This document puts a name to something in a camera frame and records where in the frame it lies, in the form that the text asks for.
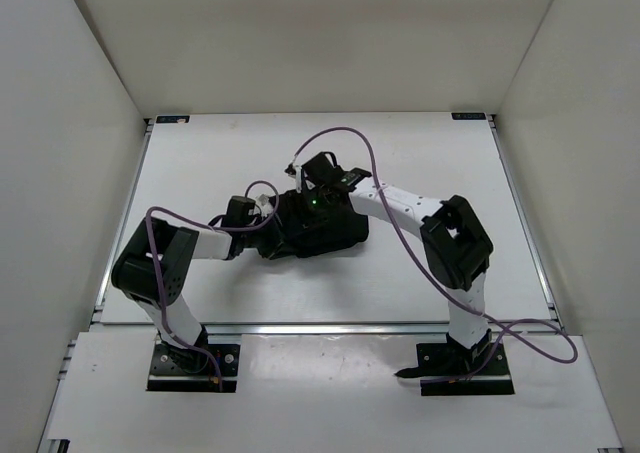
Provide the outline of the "black pleated skirt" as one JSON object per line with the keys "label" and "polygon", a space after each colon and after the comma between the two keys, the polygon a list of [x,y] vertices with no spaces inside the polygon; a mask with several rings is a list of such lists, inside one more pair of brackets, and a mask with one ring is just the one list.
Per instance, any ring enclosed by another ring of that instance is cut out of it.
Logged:
{"label": "black pleated skirt", "polygon": [[310,258],[363,243],[369,236],[369,220],[344,202],[320,210],[319,202],[307,204],[295,190],[279,195],[275,217],[248,235],[248,245],[262,258]]}

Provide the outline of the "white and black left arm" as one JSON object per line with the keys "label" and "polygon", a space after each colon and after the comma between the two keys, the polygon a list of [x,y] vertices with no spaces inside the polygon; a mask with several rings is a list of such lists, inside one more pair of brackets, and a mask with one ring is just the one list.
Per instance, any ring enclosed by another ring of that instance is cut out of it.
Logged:
{"label": "white and black left arm", "polygon": [[187,371],[220,371],[206,328],[182,295],[191,262],[230,259],[237,241],[264,228],[275,211],[234,196],[219,224],[203,224],[152,206],[116,260],[112,285],[146,312],[173,361]]}

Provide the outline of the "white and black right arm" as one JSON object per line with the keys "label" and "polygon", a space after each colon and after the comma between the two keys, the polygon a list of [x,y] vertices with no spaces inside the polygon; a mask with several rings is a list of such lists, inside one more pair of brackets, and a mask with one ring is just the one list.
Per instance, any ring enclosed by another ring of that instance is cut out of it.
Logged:
{"label": "white and black right arm", "polygon": [[303,165],[292,164],[296,190],[309,193],[314,208],[337,200],[355,213],[388,222],[398,234],[420,239],[429,279],[448,301],[446,344],[453,363],[469,372],[484,361],[490,345],[484,286],[494,246],[466,198],[435,200],[381,181],[374,173],[344,171],[320,153]]}

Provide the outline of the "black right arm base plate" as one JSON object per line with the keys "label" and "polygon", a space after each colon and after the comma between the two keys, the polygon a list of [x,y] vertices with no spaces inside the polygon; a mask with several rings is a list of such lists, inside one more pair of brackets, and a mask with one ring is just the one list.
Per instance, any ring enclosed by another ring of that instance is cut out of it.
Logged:
{"label": "black right arm base plate", "polygon": [[445,343],[416,345],[422,397],[510,396],[515,394],[507,355],[500,344],[488,362],[486,356],[470,368]]}

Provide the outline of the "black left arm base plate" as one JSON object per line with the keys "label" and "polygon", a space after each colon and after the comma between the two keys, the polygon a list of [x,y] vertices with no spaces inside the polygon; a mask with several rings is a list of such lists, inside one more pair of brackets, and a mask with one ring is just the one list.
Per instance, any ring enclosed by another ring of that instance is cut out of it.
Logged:
{"label": "black left arm base plate", "polygon": [[157,341],[146,389],[150,392],[235,393],[241,345],[210,343],[208,348],[220,368],[222,381],[206,355]]}

